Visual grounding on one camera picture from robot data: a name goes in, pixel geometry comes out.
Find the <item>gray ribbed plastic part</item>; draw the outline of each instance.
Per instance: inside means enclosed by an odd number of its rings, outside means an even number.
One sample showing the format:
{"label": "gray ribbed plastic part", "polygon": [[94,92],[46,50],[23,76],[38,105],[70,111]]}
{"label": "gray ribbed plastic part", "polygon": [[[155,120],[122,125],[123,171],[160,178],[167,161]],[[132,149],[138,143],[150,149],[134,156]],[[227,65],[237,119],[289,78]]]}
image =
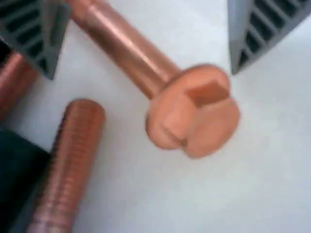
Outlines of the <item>gray ribbed plastic part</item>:
{"label": "gray ribbed plastic part", "polygon": [[311,12],[311,0],[228,0],[232,73],[275,46]]}
{"label": "gray ribbed plastic part", "polygon": [[69,19],[60,0],[0,0],[0,37],[50,79]]}

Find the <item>copper bolt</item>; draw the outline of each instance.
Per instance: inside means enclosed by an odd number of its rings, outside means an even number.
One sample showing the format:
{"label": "copper bolt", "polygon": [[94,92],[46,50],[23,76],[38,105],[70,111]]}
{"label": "copper bolt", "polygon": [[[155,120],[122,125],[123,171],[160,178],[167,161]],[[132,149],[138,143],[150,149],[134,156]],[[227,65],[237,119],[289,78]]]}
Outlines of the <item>copper bolt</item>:
{"label": "copper bolt", "polygon": [[30,86],[37,80],[38,73],[25,61],[21,54],[12,52],[8,60],[0,68],[0,120],[26,94]]}
{"label": "copper bolt", "polygon": [[104,121],[103,108],[91,100],[75,100],[67,107],[28,233],[71,232]]}
{"label": "copper bolt", "polygon": [[73,19],[150,99],[146,131],[160,148],[197,158],[219,149],[240,118],[227,75],[216,66],[181,71],[108,3],[67,0]]}

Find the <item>copper cylinder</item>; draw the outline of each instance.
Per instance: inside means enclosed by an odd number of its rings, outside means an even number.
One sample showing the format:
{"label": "copper cylinder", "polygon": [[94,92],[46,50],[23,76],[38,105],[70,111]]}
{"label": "copper cylinder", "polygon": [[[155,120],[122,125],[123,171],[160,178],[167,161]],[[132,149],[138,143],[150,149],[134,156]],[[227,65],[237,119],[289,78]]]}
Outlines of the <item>copper cylinder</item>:
{"label": "copper cylinder", "polygon": [[105,2],[67,0],[72,17],[152,99],[179,68]]}
{"label": "copper cylinder", "polygon": [[104,121],[103,108],[91,100],[75,100],[67,107],[28,233],[71,232]]}
{"label": "copper cylinder", "polygon": [[0,68],[0,120],[5,119],[37,78],[38,72],[26,62],[21,54],[11,53],[6,63]]}

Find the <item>white surface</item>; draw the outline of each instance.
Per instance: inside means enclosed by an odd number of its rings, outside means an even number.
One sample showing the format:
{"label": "white surface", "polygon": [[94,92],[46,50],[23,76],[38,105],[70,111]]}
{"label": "white surface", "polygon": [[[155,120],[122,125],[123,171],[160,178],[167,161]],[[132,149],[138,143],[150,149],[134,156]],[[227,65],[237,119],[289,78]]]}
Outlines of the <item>white surface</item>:
{"label": "white surface", "polygon": [[[229,70],[226,1],[113,0],[181,67]],[[232,79],[242,120],[213,156],[161,151],[144,132],[147,99],[71,23],[55,81],[40,79],[7,125],[49,150],[67,103],[107,112],[75,233],[311,232],[311,20]]]}

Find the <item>bolt head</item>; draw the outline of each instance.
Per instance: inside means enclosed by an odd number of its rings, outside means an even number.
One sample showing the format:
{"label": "bolt head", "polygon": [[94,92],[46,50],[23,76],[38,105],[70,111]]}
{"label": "bolt head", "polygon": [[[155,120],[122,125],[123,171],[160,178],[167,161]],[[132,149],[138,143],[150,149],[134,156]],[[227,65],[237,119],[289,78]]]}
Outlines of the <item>bolt head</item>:
{"label": "bolt head", "polygon": [[146,131],[156,146],[198,158],[223,146],[239,118],[226,73],[203,65],[181,72],[151,101]]}

